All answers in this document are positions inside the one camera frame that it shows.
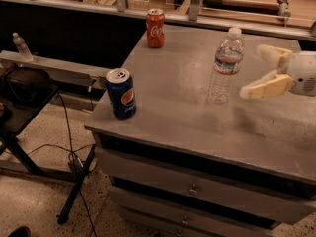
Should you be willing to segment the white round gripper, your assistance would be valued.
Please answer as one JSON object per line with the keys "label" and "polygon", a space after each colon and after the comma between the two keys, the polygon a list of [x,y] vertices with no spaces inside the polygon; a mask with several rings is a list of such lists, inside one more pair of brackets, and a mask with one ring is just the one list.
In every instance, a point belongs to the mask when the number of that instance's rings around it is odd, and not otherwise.
{"label": "white round gripper", "polygon": [[290,92],[301,96],[316,96],[316,52],[301,51],[293,54],[286,48],[260,44],[256,52],[271,69],[284,69],[287,74],[273,70],[241,88],[243,99],[277,97]]}

